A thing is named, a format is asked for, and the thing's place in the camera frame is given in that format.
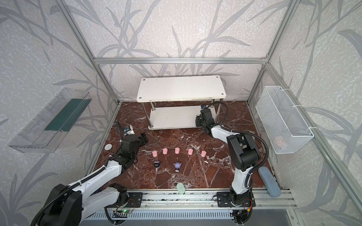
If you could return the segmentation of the white two-tier shelf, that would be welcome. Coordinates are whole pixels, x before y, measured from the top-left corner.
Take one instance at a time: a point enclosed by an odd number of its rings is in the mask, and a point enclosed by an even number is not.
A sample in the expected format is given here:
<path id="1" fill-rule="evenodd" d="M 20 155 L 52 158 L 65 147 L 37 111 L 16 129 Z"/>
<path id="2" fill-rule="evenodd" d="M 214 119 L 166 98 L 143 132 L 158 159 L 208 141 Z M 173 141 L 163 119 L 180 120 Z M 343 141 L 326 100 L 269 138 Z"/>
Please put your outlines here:
<path id="1" fill-rule="evenodd" d="M 141 79 L 137 102 L 145 108 L 149 130 L 188 129 L 196 127 L 200 105 L 155 107 L 156 102 L 212 101 L 226 98 L 219 75 L 182 76 Z"/>

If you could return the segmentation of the pink toy in basket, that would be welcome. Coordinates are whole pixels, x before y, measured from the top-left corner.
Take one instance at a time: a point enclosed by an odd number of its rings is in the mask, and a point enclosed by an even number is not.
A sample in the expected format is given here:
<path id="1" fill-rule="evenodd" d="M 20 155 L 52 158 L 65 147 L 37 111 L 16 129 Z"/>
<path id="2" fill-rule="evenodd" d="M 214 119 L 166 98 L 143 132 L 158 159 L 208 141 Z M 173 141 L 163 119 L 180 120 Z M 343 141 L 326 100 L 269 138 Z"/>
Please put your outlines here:
<path id="1" fill-rule="evenodd" d="M 275 144 L 281 149 L 281 150 L 286 150 L 287 148 L 287 142 L 284 140 L 284 138 L 282 136 L 277 136 L 275 138 Z"/>

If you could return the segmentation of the pale green oval disc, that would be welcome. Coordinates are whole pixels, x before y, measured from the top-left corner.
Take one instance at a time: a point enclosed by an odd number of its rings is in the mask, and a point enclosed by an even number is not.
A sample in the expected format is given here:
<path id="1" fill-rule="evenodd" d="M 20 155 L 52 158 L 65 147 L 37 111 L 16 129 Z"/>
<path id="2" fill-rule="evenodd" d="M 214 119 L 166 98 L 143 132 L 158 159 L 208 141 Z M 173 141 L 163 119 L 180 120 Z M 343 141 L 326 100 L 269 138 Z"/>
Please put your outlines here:
<path id="1" fill-rule="evenodd" d="M 177 183 L 176 185 L 177 191 L 180 195 L 184 195 L 186 192 L 186 188 L 183 183 Z"/>

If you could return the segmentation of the aluminium cage frame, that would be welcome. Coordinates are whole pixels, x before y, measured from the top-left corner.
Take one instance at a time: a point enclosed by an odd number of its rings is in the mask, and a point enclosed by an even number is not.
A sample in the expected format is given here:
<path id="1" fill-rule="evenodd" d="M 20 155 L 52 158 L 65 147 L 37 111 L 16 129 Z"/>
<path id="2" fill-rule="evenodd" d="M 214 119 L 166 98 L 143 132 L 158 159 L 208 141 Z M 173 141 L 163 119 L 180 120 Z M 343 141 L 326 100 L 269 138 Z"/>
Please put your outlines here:
<path id="1" fill-rule="evenodd" d="M 234 58 L 205 58 L 205 57 L 131 57 L 131 58 L 117 58 L 117 57 L 101 57 L 96 58 L 91 53 L 89 45 L 86 43 L 84 36 L 81 33 L 80 28 L 76 24 L 75 19 L 70 12 L 69 7 L 65 1 L 56 1 L 56 9 L 63 16 L 66 23 L 70 27 L 74 36 L 76 37 L 79 45 L 82 50 L 85 52 L 87 61 L 90 63 L 90 67 L 95 70 L 98 77 L 101 79 L 106 89 L 112 96 L 115 102 L 118 102 L 119 99 L 116 96 L 114 90 L 111 88 L 110 83 L 107 81 L 105 75 L 102 73 L 98 62 L 101 64 L 260 64 L 262 65 L 262 70 L 259 73 L 257 80 L 254 84 L 254 87 L 250 95 L 254 95 L 256 88 L 260 84 L 260 81 L 263 78 L 265 72 L 268 72 L 272 77 L 273 81 L 284 88 L 286 91 L 287 97 L 291 99 L 294 104 L 300 105 L 298 99 L 294 96 L 293 92 L 289 89 L 285 81 L 280 77 L 279 73 L 275 70 L 274 66 L 271 63 L 271 58 L 274 55 L 277 46 L 282 40 L 283 35 L 285 34 L 289 23 L 291 22 L 295 12 L 297 10 L 300 1 L 289 1 L 287 10 L 281 25 L 277 30 L 276 36 L 271 44 L 271 48 L 268 51 L 268 54 L 265 57 L 234 57 Z M 308 113 L 303 107 L 299 107 L 301 116 L 306 121 L 309 126 L 313 127 L 314 131 L 314 143 L 318 148 L 320 154 L 323 156 L 325 162 L 328 164 L 336 178 L 339 180 L 340 184 L 348 194 L 351 201 L 354 203 L 358 211 L 362 210 L 362 188 L 357 183 L 355 178 L 353 178 L 350 171 L 342 163 L 337 153 L 332 149 L 331 145 L 328 143 L 327 139 L 323 136 L 319 128 L 316 127 L 315 122 L 310 118 Z"/>

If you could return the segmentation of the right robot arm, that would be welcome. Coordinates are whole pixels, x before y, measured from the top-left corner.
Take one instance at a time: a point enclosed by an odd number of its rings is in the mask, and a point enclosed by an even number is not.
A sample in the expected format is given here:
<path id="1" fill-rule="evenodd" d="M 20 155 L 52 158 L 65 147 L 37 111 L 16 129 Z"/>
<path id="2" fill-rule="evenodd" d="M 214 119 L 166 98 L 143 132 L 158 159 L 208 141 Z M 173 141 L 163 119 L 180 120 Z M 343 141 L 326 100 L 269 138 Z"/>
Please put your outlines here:
<path id="1" fill-rule="evenodd" d="M 262 167 L 269 157 L 267 143 L 254 133 L 228 129 L 216 123 L 209 108 L 200 110 L 195 123 L 207 135 L 228 145 L 231 160 L 235 166 L 234 179 L 230 188 L 230 202 L 234 206 L 241 206 L 247 198 L 251 197 L 252 174 Z"/>

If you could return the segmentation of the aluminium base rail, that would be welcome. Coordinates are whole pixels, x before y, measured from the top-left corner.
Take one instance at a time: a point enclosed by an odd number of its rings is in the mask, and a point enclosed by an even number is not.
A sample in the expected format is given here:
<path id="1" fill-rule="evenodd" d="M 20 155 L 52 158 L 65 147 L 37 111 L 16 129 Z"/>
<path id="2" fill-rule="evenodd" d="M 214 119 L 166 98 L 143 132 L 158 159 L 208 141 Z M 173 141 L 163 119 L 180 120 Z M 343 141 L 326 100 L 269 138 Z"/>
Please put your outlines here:
<path id="1" fill-rule="evenodd" d="M 122 207 L 109 206 L 88 217 L 88 220 L 172 220 L 232 219 L 239 211 L 286 210 L 293 217 L 297 205 L 290 191 L 272 197 L 264 188 L 252 190 L 243 204 L 233 205 L 229 189 L 187 189 L 182 195 L 176 189 L 130 190 L 130 201 Z"/>

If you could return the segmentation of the clear plastic wall bin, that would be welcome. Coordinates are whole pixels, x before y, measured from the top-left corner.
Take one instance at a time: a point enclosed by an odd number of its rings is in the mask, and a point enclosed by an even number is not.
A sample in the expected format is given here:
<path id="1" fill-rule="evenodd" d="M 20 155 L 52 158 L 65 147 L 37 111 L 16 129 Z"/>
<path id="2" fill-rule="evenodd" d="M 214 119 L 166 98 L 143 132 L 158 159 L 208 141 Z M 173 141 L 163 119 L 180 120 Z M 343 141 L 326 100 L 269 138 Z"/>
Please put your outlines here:
<path id="1" fill-rule="evenodd" d="M 62 89 L 8 144 L 21 153 L 53 153 L 92 101 L 85 90 Z"/>

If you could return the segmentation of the purple toy with black bow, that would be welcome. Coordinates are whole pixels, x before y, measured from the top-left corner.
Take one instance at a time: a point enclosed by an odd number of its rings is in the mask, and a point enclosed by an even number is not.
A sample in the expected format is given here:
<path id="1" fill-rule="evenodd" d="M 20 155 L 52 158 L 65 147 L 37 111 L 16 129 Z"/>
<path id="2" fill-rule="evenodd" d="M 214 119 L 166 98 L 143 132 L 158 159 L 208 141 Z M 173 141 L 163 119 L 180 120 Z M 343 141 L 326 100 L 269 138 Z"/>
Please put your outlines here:
<path id="1" fill-rule="evenodd" d="M 176 163 L 174 163 L 173 165 L 174 165 L 174 167 L 175 167 L 175 172 L 179 172 L 180 169 L 181 169 L 182 163 L 176 162 Z"/>

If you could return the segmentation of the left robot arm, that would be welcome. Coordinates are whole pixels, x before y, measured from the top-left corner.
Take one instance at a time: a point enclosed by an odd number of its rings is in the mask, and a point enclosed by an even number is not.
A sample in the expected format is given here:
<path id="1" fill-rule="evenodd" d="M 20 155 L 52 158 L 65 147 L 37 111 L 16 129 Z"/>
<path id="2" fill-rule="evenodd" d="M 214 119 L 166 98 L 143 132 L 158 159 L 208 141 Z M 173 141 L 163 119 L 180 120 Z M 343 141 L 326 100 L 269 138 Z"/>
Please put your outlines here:
<path id="1" fill-rule="evenodd" d="M 130 198 L 126 187 L 114 183 L 104 190 L 100 188 L 135 164 L 139 149 L 148 141 L 145 133 L 140 136 L 133 132 L 126 134 L 119 149 L 105 165 L 74 183 L 55 186 L 31 225 L 78 226 L 102 208 L 127 204 Z"/>

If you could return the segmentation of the small white round disc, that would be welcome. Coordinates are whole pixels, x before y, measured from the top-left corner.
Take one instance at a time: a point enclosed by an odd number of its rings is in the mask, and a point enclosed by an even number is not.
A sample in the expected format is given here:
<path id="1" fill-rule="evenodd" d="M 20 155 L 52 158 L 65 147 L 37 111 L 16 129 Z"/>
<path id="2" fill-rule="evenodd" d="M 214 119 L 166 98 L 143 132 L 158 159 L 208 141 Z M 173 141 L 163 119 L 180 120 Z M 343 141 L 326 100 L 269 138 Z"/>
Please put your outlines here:
<path id="1" fill-rule="evenodd" d="M 105 145 L 105 147 L 104 147 L 104 149 L 106 150 L 106 151 L 109 151 L 109 150 L 111 150 L 112 149 L 112 144 L 106 144 Z"/>

